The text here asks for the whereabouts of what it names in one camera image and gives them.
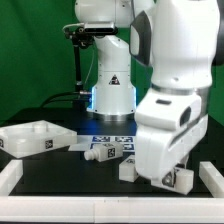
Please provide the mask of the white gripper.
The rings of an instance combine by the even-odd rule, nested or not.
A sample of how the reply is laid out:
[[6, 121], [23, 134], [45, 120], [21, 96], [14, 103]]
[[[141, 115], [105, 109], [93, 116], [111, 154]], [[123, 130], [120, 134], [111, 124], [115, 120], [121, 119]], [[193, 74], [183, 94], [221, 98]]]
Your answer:
[[161, 181], [205, 136], [208, 116], [202, 99], [149, 89], [136, 109], [135, 166], [137, 173]]

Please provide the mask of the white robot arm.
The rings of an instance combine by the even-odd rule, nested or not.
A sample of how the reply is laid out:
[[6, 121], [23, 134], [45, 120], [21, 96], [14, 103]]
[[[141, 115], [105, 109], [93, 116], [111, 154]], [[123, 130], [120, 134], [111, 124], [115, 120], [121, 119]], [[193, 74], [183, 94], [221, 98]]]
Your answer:
[[172, 186], [207, 130], [218, 0], [76, 0], [75, 14], [98, 48], [89, 112], [133, 114], [137, 173]]

